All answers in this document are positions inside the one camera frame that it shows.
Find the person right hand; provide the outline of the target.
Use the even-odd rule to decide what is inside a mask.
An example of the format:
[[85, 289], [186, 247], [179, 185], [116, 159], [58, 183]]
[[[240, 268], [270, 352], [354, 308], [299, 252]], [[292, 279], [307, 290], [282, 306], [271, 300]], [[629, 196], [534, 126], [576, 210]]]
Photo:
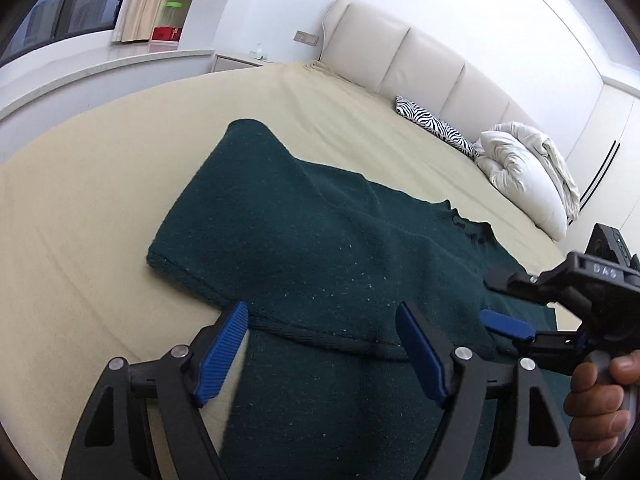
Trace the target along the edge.
[[631, 416], [622, 409], [623, 386], [639, 382], [639, 351], [612, 360], [610, 373], [614, 385], [599, 385], [597, 367], [582, 362], [570, 380], [564, 412], [572, 419], [570, 440], [579, 463], [596, 460], [613, 451], [618, 437], [628, 426]]

